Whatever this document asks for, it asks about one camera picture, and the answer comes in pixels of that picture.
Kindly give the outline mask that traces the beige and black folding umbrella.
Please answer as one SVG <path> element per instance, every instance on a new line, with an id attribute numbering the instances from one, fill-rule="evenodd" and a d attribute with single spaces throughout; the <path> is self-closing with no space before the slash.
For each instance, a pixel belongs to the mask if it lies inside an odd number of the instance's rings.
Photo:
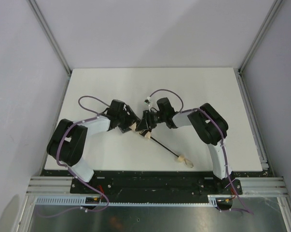
<path id="1" fill-rule="evenodd" d="M 129 128 L 133 132 L 138 133 L 139 135 L 143 136 L 147 140 L 151 140 L 151 141 L 155 142 L 156 144 L 158 144 L 159 146 L 161 146 L 163 149 L 165 149 L 166 151 L 168 151 L 169 153 L 171 153 L 172 155 L 174 155 L 175 156 L 175 162 L 177 162 L 177 163 L 183 163 L 189 169 L 192 169 L 194 167 L 194 164 L 193 164 L 192 161 L 190 161 L 189 159 L 187 159 L 184 155 L 179 155 L 179 154 L 175 153 L 170 148 L 168 148 L 167 146 L 165 146 L 164 144 L 162 144 L 160 141 L 158 141 L 157 139 L 155 139 L 154 137 L 152 137 L 150 131 L 147 131 L 147 130 L 137 131 L 137 124 L 136 124 L 136 122 L 133 123 L 131 126 L 129 126 Z"/>

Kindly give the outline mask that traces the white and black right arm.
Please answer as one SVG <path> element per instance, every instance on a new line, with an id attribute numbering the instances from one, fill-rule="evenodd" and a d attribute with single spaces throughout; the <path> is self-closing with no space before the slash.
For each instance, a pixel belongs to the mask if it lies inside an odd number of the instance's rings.
<path id="1" fill-rule="evenodd" d="M 160 123 L 165 123 L 170 129 L 192 126 L 201 141 L 208 145 L 213 174 L 220 180 L 230 176 L 232 169 L 228 166 L 225 149 L 229 126 L 209 103 L 199 108 L 176 112 L 168 98 L 161 98 L 157 101 L 157 106 L 158 111 L 143 111 L 140 122 L 136 123 L 135 131 L 151 132 Z"/>

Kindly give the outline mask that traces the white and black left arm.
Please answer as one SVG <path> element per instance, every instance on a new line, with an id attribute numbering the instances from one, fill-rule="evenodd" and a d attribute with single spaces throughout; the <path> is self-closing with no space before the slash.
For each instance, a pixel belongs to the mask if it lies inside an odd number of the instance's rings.
<path id="1" fill-rule="evenodd" d="M 94 170 L 83 158 L 86 139 L 92 135 L 119 128 L 123 133 L 135 129 L 140 119 L 131 107 L 120 100 L 112 100 L 109 107 L 97 116 L 81 121 L 62 119 L 58 123 L 46 152 L 59 166 L 88 183 Z"/>

